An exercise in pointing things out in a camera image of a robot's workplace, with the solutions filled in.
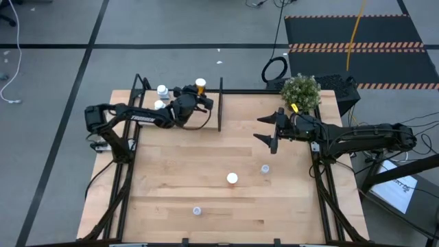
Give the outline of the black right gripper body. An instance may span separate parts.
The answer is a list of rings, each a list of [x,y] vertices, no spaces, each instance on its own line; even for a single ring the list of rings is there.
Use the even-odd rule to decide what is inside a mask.
[[[277,110],[278,117],[275,125],[273,146],[271,154],[276,154],[278,141],[288,139],[290,141],[323,142],[322,123],[311,115],[292,113],[289,117],[284,113],[284,108]]]

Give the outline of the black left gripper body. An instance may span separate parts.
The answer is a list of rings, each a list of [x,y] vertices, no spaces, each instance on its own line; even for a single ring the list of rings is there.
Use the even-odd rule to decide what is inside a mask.
[[[174,113],[174,123],[177,126],[184,126],[194,111],[209,114],[202,126],[205,126],[210,120],[214,101],[203,93],[199,94],[197,86],[186,85],[182,88],[176,86],[173,89],[173,96],[171,108]]]

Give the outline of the green potted plant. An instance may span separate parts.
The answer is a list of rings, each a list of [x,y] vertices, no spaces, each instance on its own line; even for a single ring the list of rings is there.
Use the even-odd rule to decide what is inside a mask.
[[[281,98],[286,106],[291,107],[291,104],[295,104],[299,112],[308,113],[319,105],[320,91],[321,87],[314,75],[298,73],[285,81],[281,89]]]

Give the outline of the black floor mat hazard stripes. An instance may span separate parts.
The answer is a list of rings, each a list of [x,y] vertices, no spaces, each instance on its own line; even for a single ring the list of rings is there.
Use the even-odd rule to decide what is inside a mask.
[[[360,89],[439,90],[439,73],[407,14],[286,16],[292,75],[352,76]]]

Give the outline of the black support beam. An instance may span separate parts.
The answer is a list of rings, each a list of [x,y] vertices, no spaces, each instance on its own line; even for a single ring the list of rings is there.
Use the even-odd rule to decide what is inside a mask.
[[[363,186],[366,188],[366,191],[368,191],[373,185],[378,185],[405,176],[411,176],[437,167],[439,167],[439,154],[411,162],[407,165],[398,166],[386,172],[368,176],[365,179]]]

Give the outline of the black office chair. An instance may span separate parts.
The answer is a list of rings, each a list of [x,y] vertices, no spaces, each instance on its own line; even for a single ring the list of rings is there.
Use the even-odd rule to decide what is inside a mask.
[[[6,15],[1,13],[2,9],[8,7],[9,5],[10,4],[9,4],[8,0],[0,0],[0,20],[5,21],[11,27],[16,27],[16,21],[14,21],[10,17],[8,17],[8,16],[6,16]]]

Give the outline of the wooden shelf black metal frame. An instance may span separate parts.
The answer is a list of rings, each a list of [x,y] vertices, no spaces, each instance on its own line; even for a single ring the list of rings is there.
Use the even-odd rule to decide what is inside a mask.
[[[222,117],[222,102],[223,102],[223,78],[219,79],[217,89],[212,89],[209,84],[206,86],[206,96],[213,100],[213,109],[211,110],[211,116],[209,118],[209,110],[207,113],[200,111],[194,111],[192,116],[189,118],[188,122],[184,125],[185,128],[198,128],[206,122],[203,129],[214,129],[220,130],[221,128],[221,117]],[[146,90],[145,96],[143,98],[142,107],[154,109],[154,102],[159,100],[156,91]]]

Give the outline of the black aluminium table frame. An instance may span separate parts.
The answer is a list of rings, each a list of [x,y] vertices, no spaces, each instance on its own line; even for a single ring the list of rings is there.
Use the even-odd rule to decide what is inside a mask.
[[[282,141],[276,154],[253,134],[271,134],[257,118],[283,105],[263,89],[222,89],[220,130],[119,123],[137,145],[131,163],[97,155],[78,239],[87,244],[323,244],[347,240],[317,190],[311,148]],[[269,165],[267,174],[261,167]],[[229,187],[226,176],[239,177]],[[193,208],[200,207],[201,215]]]

